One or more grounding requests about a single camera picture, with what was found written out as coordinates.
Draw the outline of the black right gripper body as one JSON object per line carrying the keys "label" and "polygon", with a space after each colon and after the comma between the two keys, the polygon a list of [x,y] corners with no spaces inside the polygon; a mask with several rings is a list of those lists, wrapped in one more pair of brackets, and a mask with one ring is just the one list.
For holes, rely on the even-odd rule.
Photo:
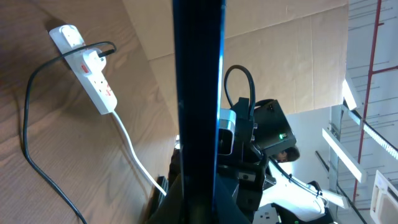
{"label": "black right gripper body", "polygon": [[[230,196],[240,211],[251,221],[254,212],[259,207],[260,192],[266,181],[265,173],[268,158],[249,139],[254,131],[254,123],[266,112],[267,106],[272,106],[274,100],[258,101],[253,109],[247,105],[245,98],[240,98],[231,110],[236,113],[233,151],[228,156],[219,155],[212,159],[211,178],[213,183],[205,180],[194,181],[188,185],[188,173],[193,169],[184,159],[181,150],[176,149],[171,158],[169,183],[173,184],[180,174],[183,184],[183,222],[184,223],[218,223],[215,204],[215,180],[219,177],[228,189]],[[203,194],[194,195],[195,190],[211,186],[214,190],[211,198]]]}

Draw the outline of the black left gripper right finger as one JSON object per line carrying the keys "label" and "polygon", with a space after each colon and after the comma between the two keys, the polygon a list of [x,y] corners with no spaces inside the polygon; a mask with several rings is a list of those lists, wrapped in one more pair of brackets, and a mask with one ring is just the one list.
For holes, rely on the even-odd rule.
{"label": "black left gripper right finger", "polygon": [[215,180],[215,204],[219,224],[251,224],[219,177]]}

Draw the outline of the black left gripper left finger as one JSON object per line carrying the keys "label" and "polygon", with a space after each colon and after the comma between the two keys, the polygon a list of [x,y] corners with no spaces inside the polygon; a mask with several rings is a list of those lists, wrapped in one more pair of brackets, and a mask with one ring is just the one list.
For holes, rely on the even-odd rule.
{"label": "black left gripper left finger", "polygon": [[179,174],[160,207],[146,221],[147,224],[180,224],[183,221],[183,184]]}

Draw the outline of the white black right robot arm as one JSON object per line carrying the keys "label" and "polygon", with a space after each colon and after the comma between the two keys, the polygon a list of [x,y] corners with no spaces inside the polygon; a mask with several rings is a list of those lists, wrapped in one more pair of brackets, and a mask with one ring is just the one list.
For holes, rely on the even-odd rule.
{"label": "white black right robot arm", "polygon": [[220,109],[215,223],[332,223],[318,183],[281,166],[300,157],[296,142],[277,100]]}

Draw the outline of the blue Galaxy smartphone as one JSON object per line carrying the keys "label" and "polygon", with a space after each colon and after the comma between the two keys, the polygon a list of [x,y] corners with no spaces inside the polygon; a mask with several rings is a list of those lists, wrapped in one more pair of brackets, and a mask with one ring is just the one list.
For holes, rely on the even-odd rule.
{"label": "blue Galaxy smartphone", "polygon": [[212,223],[224,51],[223,0],[173,0],[183,221]]}

